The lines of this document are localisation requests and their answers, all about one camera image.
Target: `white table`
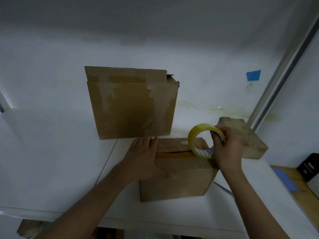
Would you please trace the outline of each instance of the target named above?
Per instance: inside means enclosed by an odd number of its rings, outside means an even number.
[[[188,131],[193,125],[201,122],[216,124],[219,116],[219,114],[214,115],[206,110],[177,107],[172,133],[168,137],[187,137]],[[132,140],[119,139],[116,142],[99,180],[124,157]],[[85,171],[89,162],[88,160],[86,163],[85,159],[82,159],[77,170]],[[290,238],[319,238],[312,223],[295,203],[265,160],[243,159],[242,167],[253,188]],[[13,171],[6,171],[6,173],[9,175]],[[64,174],[67,173],[65,170],[61,173],[66,180],[60,181],[61,187],[65,188],[66,186],[63,184],[67,184],[70,191],[74,187],[79,190],[81,188],[79,183],[83,183],[81,191],[89,189],[88,183],[83,182],[83,178],[80,182],[76,182],[81,178],[79,173],[76,173],[74,177],[67,177]],[[46,177],[43,174],[40,189],[43,188],[45,183],[47,184],[45,181]],[[54,177],[55,185],[58,185],[57,181],[59,181],[59,178]],[[229,189],[220,172],[217,174],[215,181]],[[2,189],[2,193],[7,193],[6,188]],[[35,204],[31,208],[30,205],[19,201],[14,202],[15,206],[4,206],[2,197],[0,197],[2,198],[0,200],[0,211],[2,214],[11,216],[53,221],[66,209],[63,199],[66,199],[67,205],[70,205],[71,201],[75,202],[80,198],[80,194],[77,194],[76,198],[70,194],[61,194],[60,196],[62,197],[59,197],[58,205],[56,205],[56,207],[62,208],[60,211],[50,210],[52,206],[45,205],[46,201],[42,202],[38,209]],[[44,200],[53,202],[49,197],[45,197]],[[99,225],[118,229],[144,229],[159,233],[207,238],[248,238],[233,197],[214,184],[202,197],[141,203],[139,201],[138,182],[131,183],[119,195]]]

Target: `packing tape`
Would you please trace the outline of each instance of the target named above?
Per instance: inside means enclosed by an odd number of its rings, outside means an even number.
[[[214,146],[212,146],[210,149],[207,149],[207,150],[201,150],[201,149],[195,148],[193,144],[195,137],[203,131],[215,132],[220,137],[222,143],[225,141],[225,135],[222,133],[221,130],[219,130],[215,126],[210,125],[208,123],[198,124],[189,131],[187,140],[192,152],[199,158],[206,158],[206,159],[213,158]]]

